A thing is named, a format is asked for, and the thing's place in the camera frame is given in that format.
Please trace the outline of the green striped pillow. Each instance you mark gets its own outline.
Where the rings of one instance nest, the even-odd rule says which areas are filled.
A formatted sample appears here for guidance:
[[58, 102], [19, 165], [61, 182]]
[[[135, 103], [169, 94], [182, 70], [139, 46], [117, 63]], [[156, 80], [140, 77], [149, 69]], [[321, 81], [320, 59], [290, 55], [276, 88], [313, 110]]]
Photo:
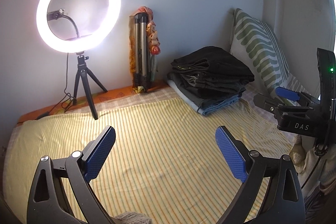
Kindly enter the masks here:
[[308, 92], [289, 71], [289, 65], [272, 27], [235, 9], [231, 29], [230, 54], [243, 62], [253, 73], [251, 85], [261, 94], [289, 106], [298, 103], [276, 95], [282, 87], [295, 92]]

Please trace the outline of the small black tripod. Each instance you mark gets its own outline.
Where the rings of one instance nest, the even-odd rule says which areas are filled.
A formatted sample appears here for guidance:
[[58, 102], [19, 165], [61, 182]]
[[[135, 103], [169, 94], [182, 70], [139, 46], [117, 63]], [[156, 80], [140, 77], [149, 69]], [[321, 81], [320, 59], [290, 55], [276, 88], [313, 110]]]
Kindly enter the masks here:
[[76, 55], [77, 55], [77, 72], [75, 76], [75, 85], [73, 89], [72, 104], [74, 106], [77, 105], [77, 93], [78, 93], [78, 88], [79, 88], [79, 82], [81, 80], [83, 88], [84, 88], [85, 96], [86, 96], [89, 108], [91, 110], [92, 117], [95, 120], [98, 120], [98, 113], [95, 107], [95, 103], [93, 101], [88, 77], [90, 77], [101, 88], [101, 90], [104, 93], [107, 93], [108, 90], [98, 80], [95, 74], [87, 67], [86, 61], [89, 59], [89, 57], [84, 55], [84, 51], [78, 52], [76, 53]]

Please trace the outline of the orange patterned cloth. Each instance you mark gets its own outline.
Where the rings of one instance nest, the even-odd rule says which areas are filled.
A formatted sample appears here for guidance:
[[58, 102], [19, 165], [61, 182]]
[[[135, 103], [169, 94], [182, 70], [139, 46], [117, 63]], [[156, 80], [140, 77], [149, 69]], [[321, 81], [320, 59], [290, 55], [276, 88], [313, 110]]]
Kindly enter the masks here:
[[161, 53], [158, 32], [156, 30], [155, 22], [153, 21], [153, 11], [146, 6], [141, 6], [129, 17], [129, 69], [132, 77], [132, 88], [134, 91], [135, 91], [135, 84], [133, 79], [134, 77], [133, 74], [135, 72], [134, 16], [139, 12], [145, 12], [149, 16], [146, 28], [147, 42], [149, 46], [150, 60], [151, 60], [151, 87], [149, 89], [152, 88], [153, 83], [156, 80], [156, 74], [158, 72], [157, 56]]

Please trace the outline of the folded silver tripod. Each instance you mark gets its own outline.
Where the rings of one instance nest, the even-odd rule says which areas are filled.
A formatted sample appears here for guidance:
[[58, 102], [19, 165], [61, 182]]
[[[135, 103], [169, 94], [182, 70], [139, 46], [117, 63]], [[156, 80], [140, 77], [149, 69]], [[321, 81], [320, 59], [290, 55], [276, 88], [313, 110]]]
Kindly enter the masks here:
[[139, 12], [134, 16], [135, 72], [134, 84], [137, 93], [144, 93], [151, 87], [151, 60], [147, 42], [149, 16]]

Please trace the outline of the stack of folded clothes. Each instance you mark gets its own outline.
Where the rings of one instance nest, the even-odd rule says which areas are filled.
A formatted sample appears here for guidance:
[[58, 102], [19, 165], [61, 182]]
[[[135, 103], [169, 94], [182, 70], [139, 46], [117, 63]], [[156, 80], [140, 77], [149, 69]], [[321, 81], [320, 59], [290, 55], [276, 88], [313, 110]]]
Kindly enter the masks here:
[[167, 79], [203, 115], [236, 102], [245, 92], [245, 86], [255, 80], [252, 73], [240, 72], [169, 72]]

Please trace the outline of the yellow striped bed blanket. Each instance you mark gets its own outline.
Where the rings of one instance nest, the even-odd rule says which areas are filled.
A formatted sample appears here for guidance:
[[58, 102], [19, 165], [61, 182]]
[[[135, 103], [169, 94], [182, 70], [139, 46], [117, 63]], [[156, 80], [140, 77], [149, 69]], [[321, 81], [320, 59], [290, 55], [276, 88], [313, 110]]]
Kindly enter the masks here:
[[208, 117], [179, 98], [104, 111], [98, 120], [53, 115], [19, 128], [6, 157], [5, 200], [25, 221], [41, 157], [67, 157], [112, 126], [116, 142], [91, 181], [110, 215], [135, 211], [154, 223], [215, 223], [240, 187], [215, 141], [222, 125], [263, 156], [279, 158], [291, 149], [284, 134], [244, 100]]

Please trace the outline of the black pants yellow stripes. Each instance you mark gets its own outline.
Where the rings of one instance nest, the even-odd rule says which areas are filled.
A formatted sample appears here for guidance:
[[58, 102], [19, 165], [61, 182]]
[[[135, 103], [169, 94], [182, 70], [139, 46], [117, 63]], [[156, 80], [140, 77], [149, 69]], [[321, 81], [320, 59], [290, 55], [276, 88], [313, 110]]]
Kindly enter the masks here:
[[254, 74], [243, 62], [220, 47], [207, 46], [171, 62], [173, 71], [190, 75], [201, 73], [205, 76], [225, 80], [238, 80], [251, 83]]

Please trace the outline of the checkered grey bed sheet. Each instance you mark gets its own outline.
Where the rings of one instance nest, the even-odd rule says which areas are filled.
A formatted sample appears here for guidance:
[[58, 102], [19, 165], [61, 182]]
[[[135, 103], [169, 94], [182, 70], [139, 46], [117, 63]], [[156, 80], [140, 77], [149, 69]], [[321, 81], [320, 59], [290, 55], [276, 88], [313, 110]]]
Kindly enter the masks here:
[[291, 143], [276, 126], [261, 117], [245, 100], [238, 100], [204, 117], [181, 98], [139, 103], [100, 112], [94, 120], [88, 113], [52, 115], [27, 121], [15, 130], [6, 155], [6, 178], [29, 178], [43, 155], [53, 159], [83, 149], [106, 126], [116, 131], [116, 143], [108, 164], [120, 164], [129, 173], [142, 168], [173, 164], [211, 165], [223, 158], [215, 141], [215, 130], [226, 126], [247, 148], [278, 158]]

